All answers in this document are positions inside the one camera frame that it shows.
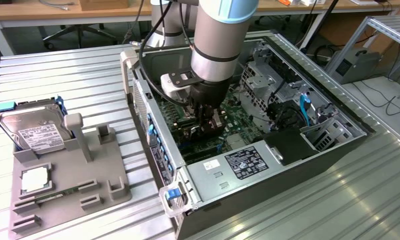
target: motherboard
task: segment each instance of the motherboard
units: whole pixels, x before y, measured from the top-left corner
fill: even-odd
[[[196,119],[190,117],[189,109],[176,106],[157,97],[157,104],[170,130],[173,140],[186,164],[193,164],[218,154],[226,153],[254,141],[264,132],[252,122],[252,117],[240,105],[240,92],[229,90],[220,110],[225,112],[225,128],[220,135],[197,141],[185,141],[180,137],[184,129],[190,129]]]

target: hard drive label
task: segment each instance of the hard drive label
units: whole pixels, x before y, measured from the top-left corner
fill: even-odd
[[[253,146],[225,155],[237,179],[245,179],[268,169],[266,163]]]
[[[33,151],[64,145],[64,140],[54,124],[26,128],[17,132]]]

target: gray device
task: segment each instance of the gray device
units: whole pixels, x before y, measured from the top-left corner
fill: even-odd
[[[336,58],[340,52],[341,51],[337,51],[332,58]],[[371,75],[380,59],[381,55],[379,52],[368,52],[368,49],[364,47],[353,48],[344,56],[344,59],[332,74],[332,78],[340,84],[348,84],[364,80]]]
[[[129,99],[160,176],[156,181],[164,185],[158,196],[165,214],[176,220],[177,239],[322,173],[373,132],[274,41],[268,37],[244,41],[233,87],[217,108],[221,118],[214,118],[224,130],[197,141],[185,141],[198,130],[192,109],[174,107],[154,95],[141,69],[133,68]],[[189,67],[188,47],[154,48],[144,54],[144,71],[156,83],[165,73]],[[310,100],[305,111],[310,124],[296,128],[304,121],[296,112],[277,130],[270,108],[277,112],[281,106],[300,109],[301,96]],[[292,119],[294,124],[285,127]]]

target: cardboard box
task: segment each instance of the cardboard box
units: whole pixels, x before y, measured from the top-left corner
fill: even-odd
[[[126,9],[129,0],[80,0],[80,6],[82,11]]]

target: office chair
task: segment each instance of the office chair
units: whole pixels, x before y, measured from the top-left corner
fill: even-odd
[[[57,39],[60,36],[62,36],[68,33],[77,32],[78,48],[82,48],[81,37],[84,36],[84,34],[82,34],[84,31],[97,34],[105,38],[109,38],[112,40],[113,45],[118,44],[117,38],[113,35],[110,35],[109,33],[101,31],[105,28],[102,23],[98,24],[98,29],[101,29],[101,30],[97,30],[93,27],[89,27],[90,25],[93,25],[93,24],[74,24],[68,27],[65,25],[60,25],[60,31],[53,33],[52,35],[48,35],[45,28],[42,26],[38,26],[40,34],[42,37],[44,47],[46,49],[52,50],[54,48],[54,45],[53,45],[53,43],[49,42],[50,40]]]

